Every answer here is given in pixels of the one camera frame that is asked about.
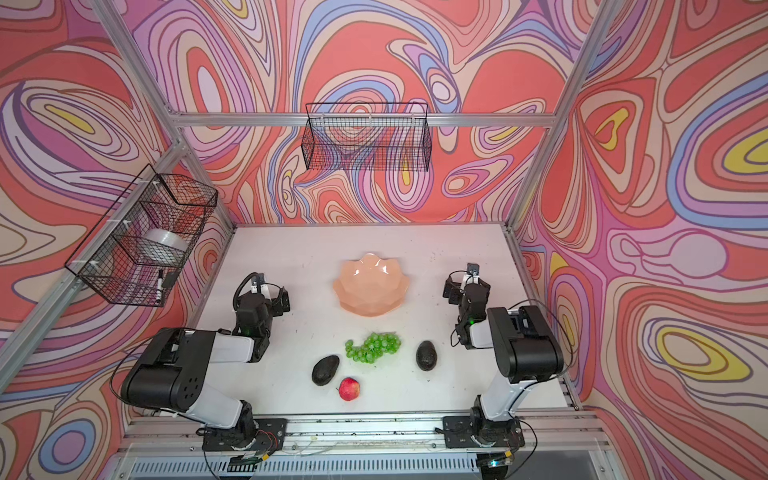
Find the dark fake avocado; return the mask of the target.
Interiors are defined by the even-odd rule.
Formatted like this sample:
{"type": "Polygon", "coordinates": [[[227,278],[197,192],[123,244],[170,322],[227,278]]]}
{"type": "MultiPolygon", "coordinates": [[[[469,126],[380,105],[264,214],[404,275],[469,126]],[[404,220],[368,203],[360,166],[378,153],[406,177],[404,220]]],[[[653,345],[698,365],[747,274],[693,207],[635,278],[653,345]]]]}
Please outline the dark fake avocado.
{"type": "Polygon", "coordinates": [[[418,368],[422,371],[432,371],[437,364],[438,354],[432,341],[422,341],[417,347],[415,360],[418,368]]]}
{"type": "Polygon", "coordinates": [[[319,360],[311,372],[311,381],[317,386],[325,386],[330,383],[336,375],[340,365],[338,355],[329,355],[319,360]]]}

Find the green fake grape bunch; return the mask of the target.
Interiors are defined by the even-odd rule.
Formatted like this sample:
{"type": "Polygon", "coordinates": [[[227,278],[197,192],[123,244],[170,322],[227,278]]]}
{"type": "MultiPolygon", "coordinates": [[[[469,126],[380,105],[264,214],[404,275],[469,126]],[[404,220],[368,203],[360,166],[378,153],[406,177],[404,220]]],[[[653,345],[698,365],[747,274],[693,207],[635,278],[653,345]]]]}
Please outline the green fake grape bunch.
{"type": "Polygon", "coordinates": [[[402,340],[395,333],[371,333],[360,345],[352,340],[345,343],[345,355],[348,359],[363,363],[374,364],[386,354],[395,354],[402,345],[402,340]]]}

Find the red fake apple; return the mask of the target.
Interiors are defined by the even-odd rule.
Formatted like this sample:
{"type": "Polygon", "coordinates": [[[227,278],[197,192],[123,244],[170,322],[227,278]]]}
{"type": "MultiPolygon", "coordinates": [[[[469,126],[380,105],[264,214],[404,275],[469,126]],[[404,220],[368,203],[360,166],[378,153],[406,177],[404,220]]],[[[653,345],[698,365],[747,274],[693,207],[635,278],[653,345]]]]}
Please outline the red fake apple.
{"type": "Polygon", "coordinates": [[[346,402],[356,400],[359,397],[360,392],[360,383],[351,377],[344,378],[338,387],[340,398],[346,402]]]}

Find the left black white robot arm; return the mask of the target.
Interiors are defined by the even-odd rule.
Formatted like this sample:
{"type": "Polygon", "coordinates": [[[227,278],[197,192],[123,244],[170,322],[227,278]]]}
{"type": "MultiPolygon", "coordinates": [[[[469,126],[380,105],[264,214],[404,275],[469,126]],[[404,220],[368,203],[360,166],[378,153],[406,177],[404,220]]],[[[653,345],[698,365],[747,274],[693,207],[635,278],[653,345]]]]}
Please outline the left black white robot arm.
{"type": "Polygon", "coordinates": [[[212,365],[260,362],[273,320],[291,309],[287,289],[252,272],[232,298],[232,329],[164,328],[123,380],[117,397],[125,404],[178,415],[199,424],[202,450],[254,452],[262,461],[283,447],[285,419],[258,421],[252,405],[227,396],[206,376],[212,365]]]}

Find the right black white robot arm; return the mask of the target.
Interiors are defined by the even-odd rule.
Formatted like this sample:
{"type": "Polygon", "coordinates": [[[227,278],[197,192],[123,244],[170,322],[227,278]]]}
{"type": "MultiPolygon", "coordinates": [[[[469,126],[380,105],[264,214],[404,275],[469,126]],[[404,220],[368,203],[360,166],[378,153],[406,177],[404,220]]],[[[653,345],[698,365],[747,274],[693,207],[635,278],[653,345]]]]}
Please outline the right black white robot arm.
{"type": "Polygon", "coordinates": [[[523,300],[511,307],[490,307],[491,286],[469,263],[456,280],[450,273],[443,297],[458,307],[451,344],[467,350],[490,349],[497,373],[466,416],[446,416],[439,429],[449,449],[501,448],[525,444],[516,416],[523,400],[540,383],[563,373],[565,358],[542,311],[523,300]]]}

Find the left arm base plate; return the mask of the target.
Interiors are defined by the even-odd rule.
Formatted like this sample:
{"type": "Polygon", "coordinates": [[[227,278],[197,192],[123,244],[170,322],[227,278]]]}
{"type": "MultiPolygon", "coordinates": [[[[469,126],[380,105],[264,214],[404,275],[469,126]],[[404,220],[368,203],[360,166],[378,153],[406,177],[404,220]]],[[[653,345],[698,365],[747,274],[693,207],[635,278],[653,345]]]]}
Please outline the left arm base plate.
{"type": "Polygon", "coordinates": [[[286,418],[259,418],[231,429],[200,427],[196,434],[205,452],[274,453],[283,448],[287,425],[286,418]]]}

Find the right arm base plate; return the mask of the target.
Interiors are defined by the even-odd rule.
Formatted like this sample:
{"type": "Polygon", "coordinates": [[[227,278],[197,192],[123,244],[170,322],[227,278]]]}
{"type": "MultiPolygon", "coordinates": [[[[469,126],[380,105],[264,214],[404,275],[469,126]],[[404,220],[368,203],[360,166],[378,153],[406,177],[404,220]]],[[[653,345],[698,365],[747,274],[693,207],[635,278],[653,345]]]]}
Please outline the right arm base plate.
{"type": "Polygon", "coordinates": [[[447,448],[507,448],[516,451],[526,445],[517,419],[489,421],[471,416],[445,416],[435,431],[442,435],[447,448]]]}

